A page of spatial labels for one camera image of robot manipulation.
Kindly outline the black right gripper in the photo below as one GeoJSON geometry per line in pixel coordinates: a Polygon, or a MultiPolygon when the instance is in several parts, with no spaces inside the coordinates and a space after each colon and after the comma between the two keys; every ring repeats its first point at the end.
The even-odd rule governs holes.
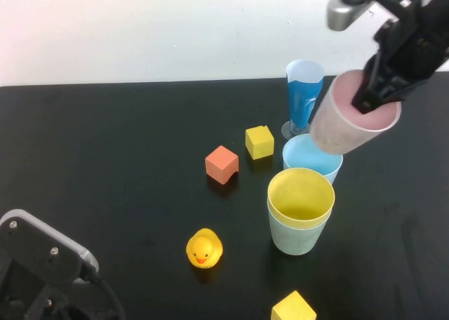
{"type": "Polygon", "coordinates": [[[375,34],[375,58],[366,63],[352,105],[362,114],[403,101],[448,59],[448,0],[373,0],[396,16],[375,34]]]}

